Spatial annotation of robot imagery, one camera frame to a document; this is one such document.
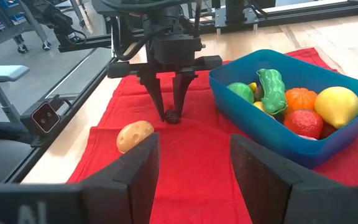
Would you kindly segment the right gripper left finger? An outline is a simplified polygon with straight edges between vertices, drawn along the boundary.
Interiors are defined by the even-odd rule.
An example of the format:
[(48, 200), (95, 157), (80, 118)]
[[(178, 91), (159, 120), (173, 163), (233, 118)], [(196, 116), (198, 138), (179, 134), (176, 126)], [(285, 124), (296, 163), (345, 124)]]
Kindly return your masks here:
[(0, 223), (148, 223), (160, 169), (153, 133), (75, 184), (0, 184)]

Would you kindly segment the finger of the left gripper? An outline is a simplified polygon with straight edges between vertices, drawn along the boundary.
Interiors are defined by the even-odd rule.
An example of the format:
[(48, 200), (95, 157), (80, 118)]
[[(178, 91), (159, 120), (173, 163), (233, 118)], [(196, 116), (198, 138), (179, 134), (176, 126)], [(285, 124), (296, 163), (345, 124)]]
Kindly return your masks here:
[(181, 117), (185, 96), (190, 83), (197, 78), (196, 73), (176, 73), (173, 80), (173, 100), (175, 111)]
[(145, 86), (154, 102), (160, 119), (165, 121), (165, 110), (163, 105), (160, 80), (155, 75), (145, 75), (140, 77), (140, 84)]

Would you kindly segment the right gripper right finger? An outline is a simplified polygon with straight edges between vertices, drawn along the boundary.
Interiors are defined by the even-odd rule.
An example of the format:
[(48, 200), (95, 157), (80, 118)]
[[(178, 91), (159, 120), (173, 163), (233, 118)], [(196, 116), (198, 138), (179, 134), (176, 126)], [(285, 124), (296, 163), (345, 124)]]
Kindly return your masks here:
[(233, 134), (230, 156), (253, 223), (358, 224), (358, 186), (348, 187)]

